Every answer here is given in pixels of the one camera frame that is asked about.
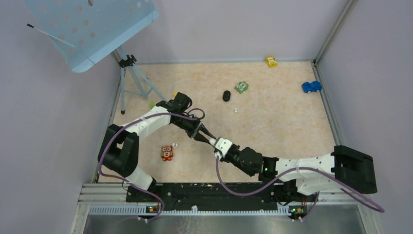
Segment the black earbud charging case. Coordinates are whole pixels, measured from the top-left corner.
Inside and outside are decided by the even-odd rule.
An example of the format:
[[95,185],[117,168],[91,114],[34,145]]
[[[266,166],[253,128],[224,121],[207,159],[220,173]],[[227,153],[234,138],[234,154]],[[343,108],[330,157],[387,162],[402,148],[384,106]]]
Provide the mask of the black earbud charging case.
[[225,90],[223,92],[223,97],[222,97],[224,102],[228,102],[231,99],[231,92],[229,90]]

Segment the white earbud charging case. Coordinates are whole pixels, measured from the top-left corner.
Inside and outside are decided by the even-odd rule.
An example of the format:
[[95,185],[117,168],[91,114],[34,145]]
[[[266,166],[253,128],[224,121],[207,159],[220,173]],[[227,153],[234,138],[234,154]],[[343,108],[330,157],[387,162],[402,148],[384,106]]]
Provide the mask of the white earbud charging case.
[[217,144],[217,140],[216,139],[213,139],[213,138],[211,138],[210,140],[209,140],[209,143],[212,145],[212,146],[216,146],[216,144]]

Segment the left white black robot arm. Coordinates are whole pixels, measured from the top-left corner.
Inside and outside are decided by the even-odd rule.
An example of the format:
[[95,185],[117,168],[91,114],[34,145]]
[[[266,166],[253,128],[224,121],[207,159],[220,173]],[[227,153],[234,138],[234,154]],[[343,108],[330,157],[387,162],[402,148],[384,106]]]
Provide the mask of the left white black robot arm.
[[138,165],[139,145],[158,129],[173,124],[184,130],[189,138],[209,143],[215,136],[202,123],[200,117],[190,114],[192,99],[176,93],[174,99],[157,103],[148,113],[136,120],[118,126],[110,125],[98,155],[99,167],[116,172],[114,178],[138,188],[137,194],[144,201],[156,196],[155,179]]

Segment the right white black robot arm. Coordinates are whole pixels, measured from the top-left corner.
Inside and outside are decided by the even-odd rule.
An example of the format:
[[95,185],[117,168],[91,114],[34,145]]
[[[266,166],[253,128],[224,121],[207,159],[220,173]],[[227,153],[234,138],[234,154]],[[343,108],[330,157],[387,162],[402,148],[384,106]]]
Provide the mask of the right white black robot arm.
[[253,149],[231,146],[221,162],[231,163],[259,181],[285,183],[286,196],[292,201],[315,192],[341,189],[361,194],[377,192],[374,160],[371,156],[344,145],[323,156],[301,159],[266,157]]

